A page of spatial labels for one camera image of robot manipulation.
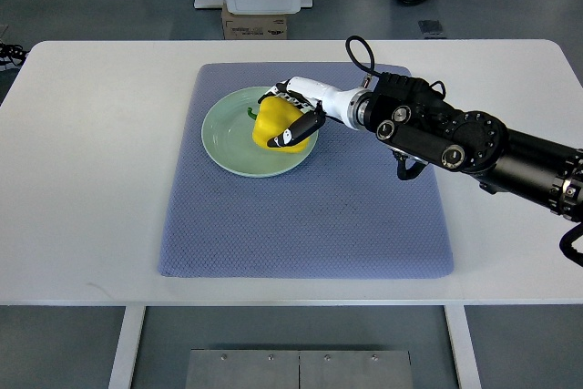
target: floor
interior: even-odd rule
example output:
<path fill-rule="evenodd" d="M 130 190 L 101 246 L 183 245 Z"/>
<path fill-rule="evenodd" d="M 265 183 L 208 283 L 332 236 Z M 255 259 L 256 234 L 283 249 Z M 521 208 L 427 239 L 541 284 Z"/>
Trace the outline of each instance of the floor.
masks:
<path fill-rule="evenodd" d="M 423 34 L 419 21 L 438 20 L 444 36 L 451 39 L 553 40 L 561 46 L 579 81 L 583 82 L 583 0 L 430 0 L 415 7 L 400 6 L 395 0 L 313 2 L 312 9 L 289 16 L 290 39 L 345 39 L 353 34 L 367 39 L 420 39 Z M 8 25 L 2 37 L 4 42 L 25 49 L 40 41 L 58 39 L 222 39 L 220 12 L 197 11 L 192 3 L 193 0 L 0 0 L 0 25 Z M 0 102 L 16 76 L 17 70 L 0 72 Z M 235 324 L 238 317 L 233 319 L 232 312 L 198 312 L 192 316 L 185 312 L 178 309 L 147 313 L 134 387 L 184 387 L 182 376 L 176 375 L 177 369 L 180 372 L 185 369 L 184 356 L 177 364 L 169 363 L 168 357 L 152 355 L 155 351 L 176 354 L 171 341 L 164 337 L 169 334 L 160 335 L 164 330 L 153 328 L 159 321 L 166 321 L 162 324 L 170 327 L 170 338 L 181 348 L 184 347 L 181 333 L 188 330 L 191 321 L 197 321 L 203 330 L 210 330 L 192 347 L 220 342 L 241 344 L 249 339 L 254 343 L 280 343 L 277 331 L 271 337 L 246 335 L 244 325 Z M 418 350 L 431 346 L 447 351 L 447 340 L 439 328 L 443 314 L 429 312 L 438 333 L 436 337 L 428 334 L 411 337 L 407 343 L 403 336 L 397 336 L 400 346 Z M 384 326 L 385 318 L 392 321 L 396 317 L 394 313 L 381 314 L 381 310 L 341 313 L 342 317 L 331 322 L 333 311 L 313 316 L 326 327 L 317 342 L 335 346 L 356 344 L 350 335 L 334 338 L 333 334 L 350 331 L 359 323 L 357 332 L 364 333 L 362 343 L 394 345 L 394 332 Z M 309 310 L 269 310 L 260 314 L 283 317 L 287 321 L 305 319 L 304 325 L 298 325 L 301 333 L 297 342 L 292 341 L 292 333 L 286 333 L 287 344 L 302 343 L 310 338 L 309 333 L 319 332 L 314 329 L 317 325 Z M 467 314 L 484 388 L 583 386 L 583 372 L 575 360 L 583 353 L 580 330 L 583 307 L 472 307 Z M 426 329 L 429 322 L 417 311 L 413 310 L 410 315 Z M 119 309 L 0 308 L 0 385 L 107 387 L 108 367 L 113 361 L 121 317 Z M 245 313 L 243 320 L 253 321 L 253 314 Z M 239 334 L 230 331 L 235 329 Z M 58 360 L 48 362 L 48 358 L 55 357 L 54 351 L 60 354 Z M 434 356 L 428 366 L 424 371 L 417 371 L 416 388 L 455 387 L 450 354 Z M 432 373 L 437 373 L 437 380 L 432 380 Z"/>

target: robotic arm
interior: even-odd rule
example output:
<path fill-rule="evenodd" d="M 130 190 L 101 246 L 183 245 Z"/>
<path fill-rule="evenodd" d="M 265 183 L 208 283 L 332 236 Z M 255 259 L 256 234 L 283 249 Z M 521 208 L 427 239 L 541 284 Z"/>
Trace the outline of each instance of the robotic arm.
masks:
<path fill-rule="evenodd" d="M 353 40 L 364 44 L 370 67 L 354 59 Z M 363 85 L 341 91 L 301 77 L 277 84 L 264 96 L 285 97 L 307 111 L 268 146 L 299 143 L 331 118 L 348 128 L 373 132 L 397 159 L 399 179 L 416 178 L 430 163 L 473 177 L 488 193 L 508 191 L 565 219 L 583 221 L 583 149 L 514 131 L 482 111 L 453 108 L 445 102 L 445 86 L 439 81 L 430 85 L 419 77 L 374 71 L 373 53 L 359 36 L 348 38 L 346 49 L 367 74 Z M 378 77 L 374 90 L 367 88 L 371 76 Z M 414 163 L 411 167 L 408 159 Z M 582 235 L 579 223 L 559 244 L 580 266 L 583 254 L 573 243 Z"/>

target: blue placemat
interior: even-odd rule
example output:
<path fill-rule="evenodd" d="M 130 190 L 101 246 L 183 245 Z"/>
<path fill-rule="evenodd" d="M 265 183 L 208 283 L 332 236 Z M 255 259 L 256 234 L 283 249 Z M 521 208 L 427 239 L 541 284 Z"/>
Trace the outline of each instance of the blue placemat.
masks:
<path fill-rule="evenodd" d="M 379 70 L 408 74 L 403 67 Z M 160 250 L 175 277 L 436 278 L 453 269 L 433 170 L 396 177 L 373 133 L 332 120 L 295 169 L 245 178 L 215 164 L 200 127 L 209 109 L 245 87 L 309 77 L 360 85 L 352 63 L 211 64 L 193 91 Z"/>

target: cardboard box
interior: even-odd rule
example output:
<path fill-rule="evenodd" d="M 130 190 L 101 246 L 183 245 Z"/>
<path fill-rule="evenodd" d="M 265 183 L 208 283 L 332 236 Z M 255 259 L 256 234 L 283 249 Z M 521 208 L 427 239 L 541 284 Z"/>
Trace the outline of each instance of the cardboard box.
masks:
<path fill-rule="evenodd" d="M 285 15 L 239 15 L 222 7 L 222 32 L 225 40 L 287 40 Z"/>

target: table leg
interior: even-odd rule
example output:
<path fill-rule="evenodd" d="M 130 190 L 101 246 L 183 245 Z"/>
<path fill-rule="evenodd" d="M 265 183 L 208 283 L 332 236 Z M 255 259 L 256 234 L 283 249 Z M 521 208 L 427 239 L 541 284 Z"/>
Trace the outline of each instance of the table leg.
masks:
<path fill-rule="evenodd" d="M 119 332 L 116 358 L 109 378 L 109 389 L 129 389 L 131 387 L 145 312 L 146 307 L 142 305 L 126 307 L 124 321 Z"/>
<path fill-rule="evenodd" d="M 445 318 L 447 319 L 449 339 L 454 351 L 459 387 L 460 389 L 480 389 L 482 385 L 477 371 L 474 346 L 472 345 L 464 306 L 460 304 L 446 305 Z"/>

